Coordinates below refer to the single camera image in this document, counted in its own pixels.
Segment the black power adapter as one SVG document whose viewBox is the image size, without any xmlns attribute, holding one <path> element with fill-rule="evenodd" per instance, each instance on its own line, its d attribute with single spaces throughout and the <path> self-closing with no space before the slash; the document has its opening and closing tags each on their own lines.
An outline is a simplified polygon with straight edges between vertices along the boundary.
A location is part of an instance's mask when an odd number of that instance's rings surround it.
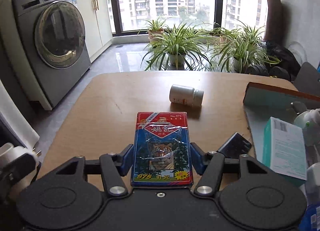
<svg viewBox="0 0 320 231">
<path fill-rule="evenodd" d="M 234 133 L 217 151 L 226 158 L 238 159 L 242 154 L 248 154 L 252 144 L 239 133 Z"/>
</svg>

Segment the red blue playing card box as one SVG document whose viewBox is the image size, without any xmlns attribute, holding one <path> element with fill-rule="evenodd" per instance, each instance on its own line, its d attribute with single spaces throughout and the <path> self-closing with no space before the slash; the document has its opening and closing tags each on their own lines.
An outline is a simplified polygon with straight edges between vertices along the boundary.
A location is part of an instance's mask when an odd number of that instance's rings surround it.
<svg viewBox="0 0 320 231">
<path fill-rule="evenodd" d="M 137 113 L 131 184 L 193 185 L 186 112 Z"/>
</svg>

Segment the teal white paper box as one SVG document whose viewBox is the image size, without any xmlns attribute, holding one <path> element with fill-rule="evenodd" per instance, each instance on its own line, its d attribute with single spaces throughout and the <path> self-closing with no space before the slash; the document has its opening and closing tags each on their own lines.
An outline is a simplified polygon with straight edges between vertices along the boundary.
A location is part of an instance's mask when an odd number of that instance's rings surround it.
<svg viewBox="0 0 320 231">
<path fill-rule="evenodd" d="M 262 163 L 296 187 L 307 180 L 303 130 L 270 117 L 264 129 Z"/>
</svg>

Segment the blue plastic case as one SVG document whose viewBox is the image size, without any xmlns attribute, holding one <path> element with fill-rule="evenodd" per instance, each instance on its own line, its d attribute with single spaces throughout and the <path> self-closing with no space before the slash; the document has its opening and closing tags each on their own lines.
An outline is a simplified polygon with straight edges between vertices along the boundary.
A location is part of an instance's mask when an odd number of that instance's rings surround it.
<svg viewBox="0 0 320 231">
<path fill-rule="evenodd" d="M 319 231 L 320 230 L 320 206 L 310 204 L 307 206 L 306 212 L 299 225 L 301 231 Z"/>
</svg>

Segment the white cup-shaped adapter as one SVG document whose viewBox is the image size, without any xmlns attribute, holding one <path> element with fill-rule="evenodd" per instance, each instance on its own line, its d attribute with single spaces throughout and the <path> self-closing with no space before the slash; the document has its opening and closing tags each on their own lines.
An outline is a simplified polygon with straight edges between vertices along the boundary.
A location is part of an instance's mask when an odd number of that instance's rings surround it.
<svg viewBox="0 0 320 231">
<path fill-rule="evenodd" d="M 18 159 L 24 154 L 31 155 L 33 160 L 36 163 L 36 166 L 39 165 L 39 159 L 36 153 L 33 150 L 25 148 L 23 146 L 14 146 L 12 143 L 6 143 L 0 148 L 0 166 L 3 169 L 9 163 L 13 162 L 15 159 Z"/>
</svg>

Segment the white square charger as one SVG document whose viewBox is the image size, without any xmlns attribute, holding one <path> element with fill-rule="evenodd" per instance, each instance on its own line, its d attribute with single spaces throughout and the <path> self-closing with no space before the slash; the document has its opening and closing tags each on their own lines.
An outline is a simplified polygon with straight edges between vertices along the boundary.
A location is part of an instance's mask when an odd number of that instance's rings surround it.
<svg viewBox="0 0 320 231">
<path fill-rule="evenodd" d="M 307 169 L 305 192 L 308 205 L 319 203 L 320 167 L 319 162 Z"/>
</svg>

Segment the black dumbbell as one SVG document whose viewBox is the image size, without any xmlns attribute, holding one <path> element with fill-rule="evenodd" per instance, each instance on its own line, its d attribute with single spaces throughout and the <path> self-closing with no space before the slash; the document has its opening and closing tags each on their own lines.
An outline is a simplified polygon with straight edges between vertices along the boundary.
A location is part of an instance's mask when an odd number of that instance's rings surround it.
<svg viewBox="0 0 320 231">
<path fill-rule="evenodd" d="M 265 65 L 250 65 L 247 67 L 246 74 L 268 76 L 268 70 Z"/>
<path fill-rule="evenodd" d="M 284 68 L 273 66 L 270 68 L 268 75 L 274 78 L 285 79 L 287 81 L 291 81 L 291 76 L 287 70 Z"/>
</svg>

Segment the black dumbbell near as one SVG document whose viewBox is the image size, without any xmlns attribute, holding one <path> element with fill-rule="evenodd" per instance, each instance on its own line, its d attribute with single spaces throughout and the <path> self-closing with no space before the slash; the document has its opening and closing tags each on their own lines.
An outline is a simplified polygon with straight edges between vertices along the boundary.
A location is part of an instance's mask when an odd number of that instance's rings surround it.
<svg viewBox="0 0 320 231">
<path fill-rule="evenodd" d="M 270 68 L 268 75 L 274 78 L 285 79 L 287 81 L 291 81 L 291 76 L 287 70 L 284 68 L 273 66 Z"/>
</svg>

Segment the spider plant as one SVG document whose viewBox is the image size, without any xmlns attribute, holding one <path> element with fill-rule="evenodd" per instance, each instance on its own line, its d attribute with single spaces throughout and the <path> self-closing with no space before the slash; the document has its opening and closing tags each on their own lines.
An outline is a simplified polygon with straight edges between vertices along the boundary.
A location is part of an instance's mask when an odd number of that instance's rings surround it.
<svg viewBox="0 0 320 231">
<path fill-rule="evenodd" d="M 215 28 L 212 33 L 215 37 L 213 43 L 213 60 L 223 71 L 230 71 L 231 67 L 238 73 L 244 73 L 250 65 L 276 65 L 280 60 L 269 56 L 267 50 L 260 44 L 250 44 L 239 34 L 240 28 L 228 30 Z"/>
<path fill-rule="evenodd" d="M 156 20 L 147 19 L 145 28 L 148 32 L 148 39 L 150 42 L 157 41 L 164 32 L 164 25 L 166 20 L 158 17 Z"/>
<path fill-rule="evenodd" d="M 265 35 L 265 26 L 256 27 L 249 26 L 244 22 L 238 20 L 240 22 L 240 31 L 239 34 L 241 37 L 248 41 L 250 44 L 260 44 Z"/>
<path fill-rule="evenodd" d="M 185 23 L 155 34 L 147 45 L 142 64 L 147 70 L 208 70 L 212 68 L 209 31 Z"/>
</svg>

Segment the front left spider plant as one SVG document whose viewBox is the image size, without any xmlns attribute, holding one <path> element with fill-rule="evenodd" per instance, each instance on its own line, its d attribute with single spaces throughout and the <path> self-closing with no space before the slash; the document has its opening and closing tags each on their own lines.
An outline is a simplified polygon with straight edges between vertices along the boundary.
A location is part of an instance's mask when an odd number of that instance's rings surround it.
<svg viewBox="0 0 320 231">
<path fill-rule="evenodd" d="M 147 70 L 208 70 L 212 68 L 209 31 L 185 23 L 155 34 L 147 45 L 142 64 Z"/>
</svg>

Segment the grey folding chair back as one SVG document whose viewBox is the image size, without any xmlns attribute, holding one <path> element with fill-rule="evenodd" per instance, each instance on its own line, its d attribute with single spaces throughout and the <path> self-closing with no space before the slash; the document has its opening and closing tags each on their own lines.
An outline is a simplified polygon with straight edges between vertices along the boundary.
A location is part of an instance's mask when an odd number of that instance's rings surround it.
<svg viewBox="0 0 320 231">
<path fill-rule="evenodd" d="M 300 92 L 320 96 L 319 71 L 310 63 L 303 63 L 293 85 Z"/>
</svg>

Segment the black bag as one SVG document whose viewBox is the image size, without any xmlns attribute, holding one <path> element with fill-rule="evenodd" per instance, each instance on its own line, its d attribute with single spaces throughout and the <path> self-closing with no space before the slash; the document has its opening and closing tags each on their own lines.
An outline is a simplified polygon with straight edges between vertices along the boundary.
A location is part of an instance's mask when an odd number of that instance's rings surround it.
<svg viewBox="0 0 320 231">
<path fill-rule="evenodd" d="M 280 60 L 280 63 L 278 63 L 277 66 L 285 69 L 289 75 L 298 75 L 301 65 L 287 48 L 273 41 L 267 41 L 266 48 L 269 56 L 276 57 Z"/>
</svg>

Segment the back left spider plant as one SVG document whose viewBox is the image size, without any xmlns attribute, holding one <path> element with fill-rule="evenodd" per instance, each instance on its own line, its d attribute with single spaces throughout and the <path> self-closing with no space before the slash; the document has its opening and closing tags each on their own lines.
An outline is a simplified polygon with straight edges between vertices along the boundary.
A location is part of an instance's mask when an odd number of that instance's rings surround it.
<svg viewBox="0 0 320 231">
<path fill-rule="evenodd" d="M 164 32 L 164 25 L 166 20 L 158 17 L 156 20 L 147 19 L 145 28 L 148 32 L 148 39 L 150 42 L 157 41 Z"/>
</svg>

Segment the rolled brown mat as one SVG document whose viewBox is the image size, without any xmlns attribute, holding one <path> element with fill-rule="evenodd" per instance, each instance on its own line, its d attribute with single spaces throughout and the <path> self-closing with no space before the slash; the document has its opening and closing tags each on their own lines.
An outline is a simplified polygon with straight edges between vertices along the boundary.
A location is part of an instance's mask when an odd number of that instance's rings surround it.
<svg viewBox="0 0 320 231">
<path fill-rule="evenodd" d="M 267 0 L 268 12 L 265 29 L 265 41 L 273 41 L 278 44 L 283 39 L 283 7 L 281 0 Z"/>
</svg>

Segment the grey washing machine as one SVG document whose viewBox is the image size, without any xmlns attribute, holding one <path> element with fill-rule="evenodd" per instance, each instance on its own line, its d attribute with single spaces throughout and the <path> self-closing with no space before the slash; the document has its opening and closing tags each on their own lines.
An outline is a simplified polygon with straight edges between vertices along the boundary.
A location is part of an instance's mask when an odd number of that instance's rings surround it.
<svg viewBox="0 0 320 231">
<path fill-rule="evenodd" d="M 13 0 L 27 59 L 50 108 L 88 71 L 85 24 L 76 0 Z"/>
</svg>

